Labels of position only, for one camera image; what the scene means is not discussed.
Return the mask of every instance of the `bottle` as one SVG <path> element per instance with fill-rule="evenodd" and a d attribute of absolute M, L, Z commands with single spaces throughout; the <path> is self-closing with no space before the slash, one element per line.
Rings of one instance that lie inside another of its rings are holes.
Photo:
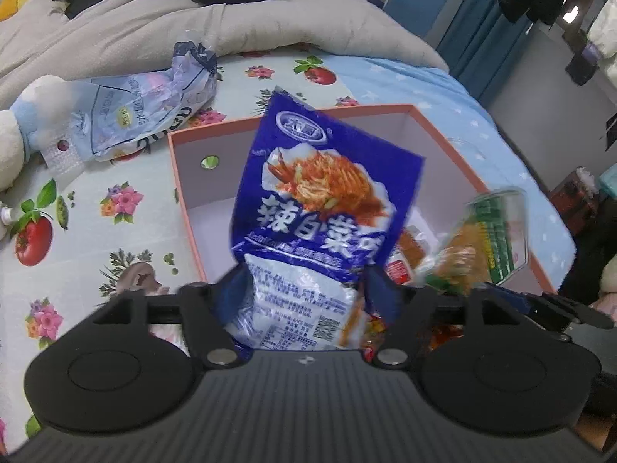
<path fill-rule="evenodd" d="M 17 221 L 17 211 L 0 202 L 0 240 L 4 238 L 15 221 Z"/>

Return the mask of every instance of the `white wall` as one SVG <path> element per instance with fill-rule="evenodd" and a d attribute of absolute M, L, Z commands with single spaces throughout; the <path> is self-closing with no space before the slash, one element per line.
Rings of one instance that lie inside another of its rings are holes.
<path fill-rule="evenodd" d="M 582 87 L 572 82 L 565 67 L 573 54 L 562 33 L 533 27 L 529 48 L 489 107 L 548 189 L 578 165 L 599 176 L 617 162 L 617 144 L 605 151 L 617 89 L 601 73 Z"/>

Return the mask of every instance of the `barcode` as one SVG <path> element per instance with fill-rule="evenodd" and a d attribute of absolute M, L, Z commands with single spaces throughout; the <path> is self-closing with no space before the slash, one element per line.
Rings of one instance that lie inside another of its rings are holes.
<path fill-rule="evenodd" d="M 320 316 L 313 337 L 319 340 L 332 341 L 339 328 L 339 324 L 340 322 L 332 320 L 332 318 Z"/>

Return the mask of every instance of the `gray comforter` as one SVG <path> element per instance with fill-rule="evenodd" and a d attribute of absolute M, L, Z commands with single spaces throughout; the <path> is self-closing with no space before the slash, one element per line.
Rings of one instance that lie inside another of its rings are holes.
<path fill-rule="evenodd" d="M 61 2 L 29 0 L 0 22 L 0 109 L 45 74 L 71 80 L 168 68 L 187 30 L 220 56 L 307 42 L 447 71 L 437 52 L 365 0 L 104 0 L 72 20 L 62 10 Z"/>

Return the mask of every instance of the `metal screw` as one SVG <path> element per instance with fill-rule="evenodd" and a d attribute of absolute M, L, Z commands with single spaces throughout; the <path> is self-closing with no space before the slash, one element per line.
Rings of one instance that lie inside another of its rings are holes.
<path fill-rule="evenodd" d="M 397 348 L 387 348 L 377 353 L 377 358 L 386 365 L 400 365 L 407 361 L 407 354 Z"/>
<path fill-rule="evenodd" d="M 209 362 L 216 365 L 229 365 L 238 358 L 238 355 L 233 350 L 227 348 L 217 348 L 206 355 Z"/>

